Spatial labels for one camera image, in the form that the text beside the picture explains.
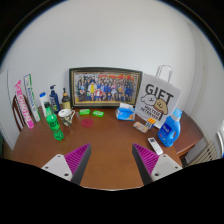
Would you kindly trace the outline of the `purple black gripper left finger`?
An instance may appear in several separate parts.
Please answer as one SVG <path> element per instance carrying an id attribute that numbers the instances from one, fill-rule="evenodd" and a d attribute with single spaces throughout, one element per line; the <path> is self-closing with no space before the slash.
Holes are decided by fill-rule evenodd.
<path id="1" fill-rule="evenodd" d="M 79 185 L 91 155 L 91 145 L 81 146 L 66 155 L 57 154 L 42 169 Z"/>

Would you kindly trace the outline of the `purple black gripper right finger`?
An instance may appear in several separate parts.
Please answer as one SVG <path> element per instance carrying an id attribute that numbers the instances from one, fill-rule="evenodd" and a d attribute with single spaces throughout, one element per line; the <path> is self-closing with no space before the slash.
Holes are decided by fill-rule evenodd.
<path id="1" fill-rule="evenodd" d="M 167 154 L 157 155 L 138 144 L 132 145 L 132 154 L 144 185 L 148 185 L 182 169 Z"/>

